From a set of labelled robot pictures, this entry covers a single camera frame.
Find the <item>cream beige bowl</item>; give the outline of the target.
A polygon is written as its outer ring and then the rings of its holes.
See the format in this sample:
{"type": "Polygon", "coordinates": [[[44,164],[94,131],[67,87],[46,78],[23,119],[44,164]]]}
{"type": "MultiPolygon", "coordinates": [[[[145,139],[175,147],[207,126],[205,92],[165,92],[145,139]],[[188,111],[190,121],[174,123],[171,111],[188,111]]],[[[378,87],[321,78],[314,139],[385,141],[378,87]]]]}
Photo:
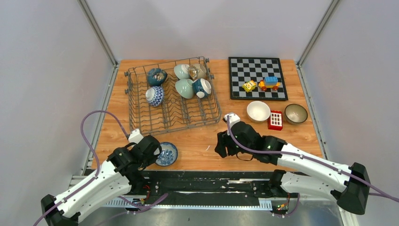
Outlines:
{"type": "Polygon", "coordinates": [[[247,105],[247,115],[252,122],[261,123],[269,119],[271,109],[262,101],[252,101],[247,105]]]}

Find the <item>black striped bowl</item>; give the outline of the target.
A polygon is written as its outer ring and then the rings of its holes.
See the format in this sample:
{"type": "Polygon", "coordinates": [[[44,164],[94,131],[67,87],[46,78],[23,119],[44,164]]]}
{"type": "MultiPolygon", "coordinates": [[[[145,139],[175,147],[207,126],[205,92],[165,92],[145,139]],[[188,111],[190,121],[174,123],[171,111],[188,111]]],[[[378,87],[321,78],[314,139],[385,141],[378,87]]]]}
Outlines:
{"type": "Polygon", "coordinates": [[[292,125],[304,123],[308,116],[306,108],[299,104],[289,104],[284,109],[284,117],[292,125]]]}

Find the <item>dark blue white bowl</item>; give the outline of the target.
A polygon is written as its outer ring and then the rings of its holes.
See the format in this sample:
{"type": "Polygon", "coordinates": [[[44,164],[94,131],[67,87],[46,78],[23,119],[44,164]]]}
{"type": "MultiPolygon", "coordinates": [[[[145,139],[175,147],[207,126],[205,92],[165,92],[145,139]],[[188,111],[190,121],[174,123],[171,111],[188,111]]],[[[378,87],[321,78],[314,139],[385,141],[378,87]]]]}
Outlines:
{"type": "Polygon", "coordinates": [[[196,79],[192,84],[194,93],[198,98],[208,97],[212,93],[212,86],[206,79],[196,79]]]}

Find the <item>blue floral white bowl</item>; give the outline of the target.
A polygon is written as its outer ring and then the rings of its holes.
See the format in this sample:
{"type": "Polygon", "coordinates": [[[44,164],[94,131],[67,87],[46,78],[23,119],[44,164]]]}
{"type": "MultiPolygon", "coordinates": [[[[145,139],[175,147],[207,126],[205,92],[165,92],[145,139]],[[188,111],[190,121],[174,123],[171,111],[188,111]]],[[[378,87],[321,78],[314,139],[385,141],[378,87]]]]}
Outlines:
{"type": "Polygon", "coordinates": [[[175,163],[175,161],[178,158],[177,147],[170,142],[161,142],[160,146],[161,146],[161,153],[158,156],[155,163],[158,166],[162,167],[170,166],[173,163],[175,163]]]}

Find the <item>grey wire dish rack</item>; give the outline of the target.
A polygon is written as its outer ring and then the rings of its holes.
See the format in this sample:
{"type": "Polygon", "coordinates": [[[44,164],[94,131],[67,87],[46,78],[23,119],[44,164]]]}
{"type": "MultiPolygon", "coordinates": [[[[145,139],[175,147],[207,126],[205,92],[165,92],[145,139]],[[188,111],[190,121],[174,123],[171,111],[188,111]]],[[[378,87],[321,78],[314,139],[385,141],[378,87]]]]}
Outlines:
{"type": "Polygon", "coordinates": [[[129,68],[124,73],[128,79],[125,93],[128,96],[130,130],[140,129],[143,135],[155,136],[216,124],[220,121],[222,110],[214,88],[208,97],[194,96],[191,99],[182,97],[175,89],[178,78],[174,73],[174,67],[178,64],[191,65],[194,63],[205,67],[207,81],[213,85],[214,76],[208,67],[209,59],[202,56],[174,61],[158,61],[149,65],[129,68]],[[152,68],[160,68],[168,73],[168,77],[161,85],[165,91],[165,98],[159,106],[151,106],[145,98],[145,93],[150,88],[146,77],[152,68]]]}

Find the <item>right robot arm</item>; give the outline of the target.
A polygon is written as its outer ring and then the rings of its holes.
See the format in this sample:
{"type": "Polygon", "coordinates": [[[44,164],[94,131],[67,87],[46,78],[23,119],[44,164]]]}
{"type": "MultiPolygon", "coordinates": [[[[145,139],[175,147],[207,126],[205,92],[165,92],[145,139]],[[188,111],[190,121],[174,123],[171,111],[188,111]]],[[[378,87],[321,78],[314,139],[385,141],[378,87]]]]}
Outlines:
{"type": "Polygon", "coordinates": [[[217,133],[215,152],[222,158],[249,153],[259,162],[295,169],[302,175],[276,170],[269,181],[274,196],[298,193],[324,197],[353,214],[363,215],[370,179],[360,163],[351,166],[328,161],[302,151],[275,136],[262,136],[242,121],[229,123],[229,130],[217,133]]]}

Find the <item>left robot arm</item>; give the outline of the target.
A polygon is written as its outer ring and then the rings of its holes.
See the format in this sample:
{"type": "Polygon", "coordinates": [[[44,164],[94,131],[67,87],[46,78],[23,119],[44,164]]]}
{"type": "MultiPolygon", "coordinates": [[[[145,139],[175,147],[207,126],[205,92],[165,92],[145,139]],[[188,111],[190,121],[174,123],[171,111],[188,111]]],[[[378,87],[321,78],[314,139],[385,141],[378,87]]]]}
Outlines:
{"type": "Polygon", "coordinates": [[[56,196],[43,197],[43,218],[49,226],[77,226],[112,199],[140,194],[145,184],[141,172],[156,162],[160,152],[160,142],[151,135],[116,148],[78,184],[56,196]]]}

